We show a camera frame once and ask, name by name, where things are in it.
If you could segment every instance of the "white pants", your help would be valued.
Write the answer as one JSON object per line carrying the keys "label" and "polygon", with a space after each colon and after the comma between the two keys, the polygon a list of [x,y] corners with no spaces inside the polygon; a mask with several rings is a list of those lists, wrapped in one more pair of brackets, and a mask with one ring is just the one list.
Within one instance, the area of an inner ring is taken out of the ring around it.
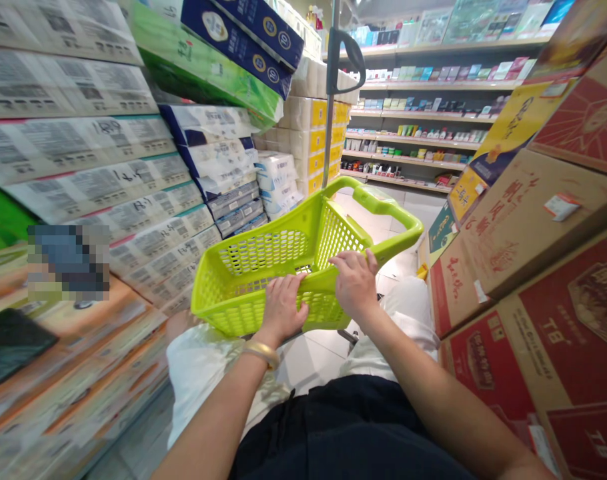
{"label": "white pants", "polygon": [[[408,337],[437,361],[439,339],[434,332],[428,288],[424,281],[408,277],[399,282],[384,297],[382,307]],[[243,340],[225,338],[207,323],[183,332],[172,341],[166,352],[175,393],[169,450],[239,357],[242,347]],[[347,375],[376,375],[397,381],[390,366],[368,337],[357,342],[341,366],[340,377]],[[267,372],[255,394],[243,434],[288,396],[289,389],[277,383],[273,372]]]}

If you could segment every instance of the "bracelet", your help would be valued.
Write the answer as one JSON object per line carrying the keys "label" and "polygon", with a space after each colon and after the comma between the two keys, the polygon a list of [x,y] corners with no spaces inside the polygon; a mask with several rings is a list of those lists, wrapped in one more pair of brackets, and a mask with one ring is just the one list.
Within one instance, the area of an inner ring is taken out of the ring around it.
{"label": "bracelet", "polygon": [[256,340],[248,340],[243,345],[241,353],[252,353],[268,362],[268,370],[276,370],[279,367],[279,355],[272,348]]}

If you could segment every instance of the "person's left hand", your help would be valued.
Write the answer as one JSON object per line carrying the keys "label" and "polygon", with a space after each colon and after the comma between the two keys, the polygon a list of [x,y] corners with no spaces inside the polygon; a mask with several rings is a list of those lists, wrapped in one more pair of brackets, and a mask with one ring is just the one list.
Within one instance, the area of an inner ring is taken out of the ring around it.
{"label": "person's left hand", "polygon": [[310,308],[301,302],[301,309],[297,311],[297,290],[306,275],[300,273],[272,279],[265,289],[263,323],[253,339],[277,349],[304,326]]}

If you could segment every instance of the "green shopping basket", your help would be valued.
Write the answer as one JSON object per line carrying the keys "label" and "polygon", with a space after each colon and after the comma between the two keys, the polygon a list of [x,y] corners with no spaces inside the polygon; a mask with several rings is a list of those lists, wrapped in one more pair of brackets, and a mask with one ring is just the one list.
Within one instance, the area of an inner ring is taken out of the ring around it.
{"label": "green shopping basket", "polygon": [[[369,212],[391,215],[406,231],[373,245],[372,238],[330,197],[342,187]],[[275,277],[308,272],[297,294],[310,306],[303,331],[345,329],[350,318],[335,298],[338,270],[328,259],[345,250],[369,247],[380,266],[414,245],[424,226],[393,199],[351,177],[341,177],[299,207],[257,229],[210,247],[201,257],[191,310],[224,334],[238,337],[259,330],[264,289]]]}

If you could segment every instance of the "black phone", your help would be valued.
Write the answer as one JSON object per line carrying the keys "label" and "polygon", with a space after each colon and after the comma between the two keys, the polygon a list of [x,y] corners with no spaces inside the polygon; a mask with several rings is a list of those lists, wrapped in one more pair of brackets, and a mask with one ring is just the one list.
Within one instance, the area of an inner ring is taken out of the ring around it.
{"label": "black phone", "polygon": [[16,309],[0,311],[0,384],[59,341]]}

